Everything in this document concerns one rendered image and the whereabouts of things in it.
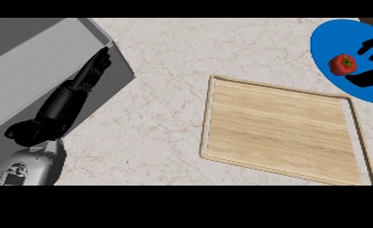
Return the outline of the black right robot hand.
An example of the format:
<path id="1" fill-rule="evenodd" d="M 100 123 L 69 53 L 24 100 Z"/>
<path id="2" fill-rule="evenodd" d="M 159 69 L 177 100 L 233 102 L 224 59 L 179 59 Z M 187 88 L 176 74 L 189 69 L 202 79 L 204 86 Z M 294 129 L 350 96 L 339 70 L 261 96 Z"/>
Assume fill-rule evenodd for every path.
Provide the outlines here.
<path id="1" fill-rule="evenodd" d="M 361 47 L 357 51 L 358 55 L 363 55 L 373 48 L 373 38 L 361 43 Z M 360 88 L 373 86 L 373 69 L 361 72 L 357 75 L 347 75 L 345 79 Z"/>

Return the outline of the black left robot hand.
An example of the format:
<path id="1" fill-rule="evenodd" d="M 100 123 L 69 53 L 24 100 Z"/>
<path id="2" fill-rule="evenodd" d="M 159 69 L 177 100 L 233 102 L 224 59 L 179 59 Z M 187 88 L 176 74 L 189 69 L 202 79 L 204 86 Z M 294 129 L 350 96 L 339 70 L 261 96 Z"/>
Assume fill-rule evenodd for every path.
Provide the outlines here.
<path id="1" fill-rule="evenodd" d="M 15 123 L 5 136 L 25 147 L 59 139 L 72 126 L 103 72 L 111 65 L 109 48 L 103 47 L 87 60 L 72 79 L 62 82 L 49 96 L 34 119 Z"/>

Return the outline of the red bell pepper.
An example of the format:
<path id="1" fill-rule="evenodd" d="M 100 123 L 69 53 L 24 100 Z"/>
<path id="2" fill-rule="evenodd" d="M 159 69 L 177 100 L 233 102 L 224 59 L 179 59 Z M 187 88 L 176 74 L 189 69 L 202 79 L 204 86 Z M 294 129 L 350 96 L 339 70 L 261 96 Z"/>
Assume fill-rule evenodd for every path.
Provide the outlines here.
<path id="1" fill-rule="evenodd" d="M 336 76 L 344 76 L 355 72 L 357 63 L 350 54 L 339 54 L 329 60 L 329 70 Z"/>

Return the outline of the blue plate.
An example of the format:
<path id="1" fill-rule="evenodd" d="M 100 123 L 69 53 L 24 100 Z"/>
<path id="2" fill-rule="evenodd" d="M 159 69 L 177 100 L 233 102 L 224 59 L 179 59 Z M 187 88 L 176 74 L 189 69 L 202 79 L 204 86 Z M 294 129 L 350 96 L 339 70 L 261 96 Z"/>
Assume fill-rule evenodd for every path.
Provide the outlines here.
<path id="1" fill-rule="evenodd" d="M 311 57 L 314 64 L 330 83 L 352 97 L 373 103 L 373 86 L 360 88 L 345 76 L 336 76 L 329 70 L 329 60 L 339 54 L 350 54 L 355 59 L 357 75 L 373 69 L 373 48 L 358 55 L 361 43 L 373 38 L 373 26 L 352 20 L 324 22 L 311 33 Z"/>

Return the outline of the pale wooden tray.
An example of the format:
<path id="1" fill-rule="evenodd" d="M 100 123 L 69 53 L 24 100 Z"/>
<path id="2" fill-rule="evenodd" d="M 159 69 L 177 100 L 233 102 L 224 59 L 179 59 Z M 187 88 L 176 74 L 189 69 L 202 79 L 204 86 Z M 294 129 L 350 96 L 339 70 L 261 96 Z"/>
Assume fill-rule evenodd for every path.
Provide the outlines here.
<path id="1" fill-rule="evenodd" d="M 373 185 L 357 109 L 342 94 L 212 75 L 199 156 L 330 185 Z"/>

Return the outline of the grey flat appliance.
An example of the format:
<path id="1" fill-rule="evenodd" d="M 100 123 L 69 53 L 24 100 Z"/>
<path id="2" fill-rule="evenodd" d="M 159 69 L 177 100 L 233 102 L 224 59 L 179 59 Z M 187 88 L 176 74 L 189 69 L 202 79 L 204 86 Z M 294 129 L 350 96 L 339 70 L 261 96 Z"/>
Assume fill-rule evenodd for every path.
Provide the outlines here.
<path id="1" fill-rule="evenodd" d="M 0 164 L 22 149 L 7 127 L 36 117 L 40 107 L 100 48 L 111 66 L 87 97 L 83 122 L 134 79 L 120 48 L 89 18 L 0 18 Z"/>

